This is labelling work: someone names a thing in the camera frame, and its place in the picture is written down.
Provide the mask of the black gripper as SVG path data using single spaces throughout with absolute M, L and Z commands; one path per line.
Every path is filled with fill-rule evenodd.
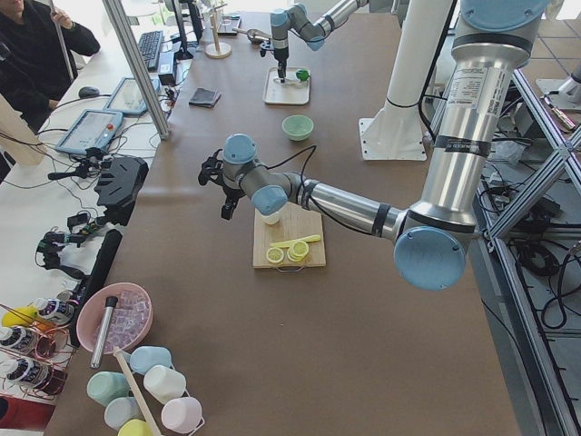
M 272 52 L 274 58 L 278 61 L 278 78 L 282 84 L 286 81 L 287 60 L 289 59 L 289 40 L 269 39 L 260 44 L 260 55 L 264 57 L 267 52 Z
M 222 188 L 226 201 L 221 209 L 221 218 L 229 221 L 234 215 L 238 201 L 245 196 L 245 193 L 239 188 L 230 187 L 225 182 L 223 160 L 219 158 L 221 151 L 222 149 L 218 149 L 202 163 L 198 182 L 201 186 L 205 186 L 208 182 L 213 182 Z

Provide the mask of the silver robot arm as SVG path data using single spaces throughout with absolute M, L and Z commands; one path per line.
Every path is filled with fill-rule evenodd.
M 329 35 L 347 22 L 358 9 L 367 5 L 365 0 L 339 1 L 316 22 L 307 17 L 304 4 L 298 3 L 270 13 L 271 37 L 260 45 L 260 55 L 272 52 L 277 61 L 277 74 L 282 83 L 286 82 L 289 52 L 289 32 L 304 41 L 312 51 L 319 50 Z
M 391 240 L 396 267 L 410 284 L 431 291 L 448 288 L 465 270 L 476 229 L 472 202 L 478 181 L 513 73 L 527 63 L 546 8 L 544 1 L 409 4 L 386 102 L 365 122 L 359 138 L 369 159 L 419 154 L 421 141 L 412 133 L 415 111 L 449 19 L 459 12 L 451 48 L 456 67 L 422 194 L 410 207 L 400 210 L 303 173 L 279 173 L 258 159 L 255 142 L 245 134 L 229 136 L 222 150 L 202 164 L 199 183 L 223 189 L 223 218 L 232 217 L 243 197 L 266 216 L 295 203 L 353 231 Z

